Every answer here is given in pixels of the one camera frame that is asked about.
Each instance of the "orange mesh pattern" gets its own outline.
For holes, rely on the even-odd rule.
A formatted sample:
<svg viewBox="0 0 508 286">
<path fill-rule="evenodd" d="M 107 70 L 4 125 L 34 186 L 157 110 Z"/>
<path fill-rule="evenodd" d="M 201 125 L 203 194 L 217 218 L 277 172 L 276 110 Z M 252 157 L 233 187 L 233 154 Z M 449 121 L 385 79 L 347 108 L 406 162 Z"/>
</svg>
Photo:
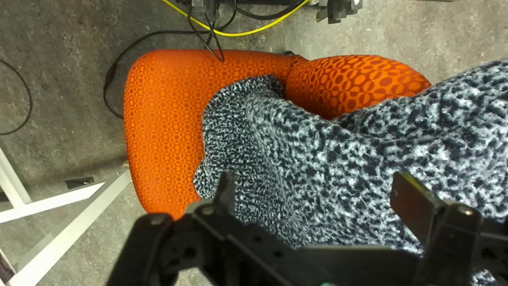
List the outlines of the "orange mesh pattern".
<svg viewBox="0 0 508 286">
<path fill-rule="evenodd" d="M 203 159 L 201 116 L 223 86 L 247 76 L 284 79 L 296 56 L 225 51 L 152 51 L 128 71 L 123 118 L 136 194 L 146 211 L 182 216 L 198 200 L 192 184 Z"/>
<path fill-rule="evenodd" d="M 285 79 L 287 98 L 323 118 L 415 95 L 430 83 L 404 63 L 377 56 L 327 57 L 298 63 Z"/>
</svg>

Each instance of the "yellow cable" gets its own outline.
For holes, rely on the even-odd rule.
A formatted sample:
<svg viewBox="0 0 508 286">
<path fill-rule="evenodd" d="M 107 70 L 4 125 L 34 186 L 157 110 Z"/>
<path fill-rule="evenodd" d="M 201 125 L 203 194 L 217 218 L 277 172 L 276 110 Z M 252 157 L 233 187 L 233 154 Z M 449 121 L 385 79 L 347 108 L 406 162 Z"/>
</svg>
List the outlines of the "yellow cable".
<svg viewBox="0 0 508 286">
<path fill-rule="evenodd" d="M 161 0 L 165 5 L 168 5 L 169 8 L 173 8 L 177 14 L 188 17 L 188 14 L 185 11 L 182 11 L 179 6 L 176 6 L 171 0 Z M 214 30 L 215 35 L 219 36 L 225 36 L 225 38 L 241 38 L 241 36 L 249 36 L 254 33 L 260 33 L 265 32 L 277 24 L 280 24 L 282 21 L 285 21 L 287 17 L 290 17 L 295 11 L 298 11 L 301 6 L 304 6 L 309 0 L 303 0 L 298 6 L 295 6 L 293 9 L 290 9 L 287 14 L 274 19 L 273 22 L 268 22 L 266 25 L 261 25 L 258 29 L 254 30 L 246 30 L 246 32 L 222 32 L 222 30 Z M 206 25 L 204 22 L 195 19 L 190 16 L 190 21 L 195 22 L 196 25 L 200 25 L 204 30 L 211 30 L 209 25 Z"/>
</svg>

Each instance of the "black and white patterned fabric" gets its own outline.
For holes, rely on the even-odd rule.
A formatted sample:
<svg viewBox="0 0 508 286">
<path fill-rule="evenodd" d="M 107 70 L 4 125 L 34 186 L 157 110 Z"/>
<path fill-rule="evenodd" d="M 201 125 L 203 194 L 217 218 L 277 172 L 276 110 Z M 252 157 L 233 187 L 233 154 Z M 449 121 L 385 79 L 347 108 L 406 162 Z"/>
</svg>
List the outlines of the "black and white patterned fabric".
<svg viewBox="0 0 508 286">
<path fill-rule="evenodd" d="M 508 216 L 508 60 L 333 121 L 285 100 L 273 78 L 250 78 L 209 102 L 203 129 L 204 160 L 193 179 L 200 197 L 212 199 L 219 175 L 233 170 L 234 216 L 293 248 L 420 253 L 388 206 L 392 176 L 403 168 L 441 199 Z"/>
</svg>

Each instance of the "orange chair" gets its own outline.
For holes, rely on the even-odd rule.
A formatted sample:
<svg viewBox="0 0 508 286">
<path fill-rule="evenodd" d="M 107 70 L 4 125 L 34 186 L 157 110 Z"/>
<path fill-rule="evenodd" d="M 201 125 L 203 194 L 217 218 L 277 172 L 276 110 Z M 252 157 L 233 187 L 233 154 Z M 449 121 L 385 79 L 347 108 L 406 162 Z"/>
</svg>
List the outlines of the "orange chair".
<svg viewBox="0 0 508 286">
<path fill-rule="evenodd" d="M 285 97 L 304 110 L 334 118 L 381 100 L 414 95 L 428 81 L 412 68 L 377 56 L 304 60 L 249 51 L 152 51 L 128 71 L 123 118 L 133 184 L 146 211 L 180 218 L 196 202 L 192 178 L 203 159 L 206 103 L 234 81 L 273 75 Z"/>
</svg>

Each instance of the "orange textured seat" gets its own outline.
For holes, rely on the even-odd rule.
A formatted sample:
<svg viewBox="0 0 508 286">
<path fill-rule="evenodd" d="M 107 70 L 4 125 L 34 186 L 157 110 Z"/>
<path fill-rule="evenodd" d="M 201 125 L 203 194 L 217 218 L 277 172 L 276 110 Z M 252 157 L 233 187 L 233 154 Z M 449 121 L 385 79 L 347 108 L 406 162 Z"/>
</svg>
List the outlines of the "orange textured seat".
<svg viewBox="0 0 508 286">
<path fill-rule="evenodd" d="M 334 118 L 384 98 L 414 95 L 428 81 L 412 68 L 377 56 L 304 60 L 247 51 L 152 51 L 128 71 L 123 98 L 127 154 L 146 211 L 182 216 L 196 202 L 192 178 L 203 159 L 201 116 L 223 86 L 273 75 L 287 98 Z"/>
</svg>

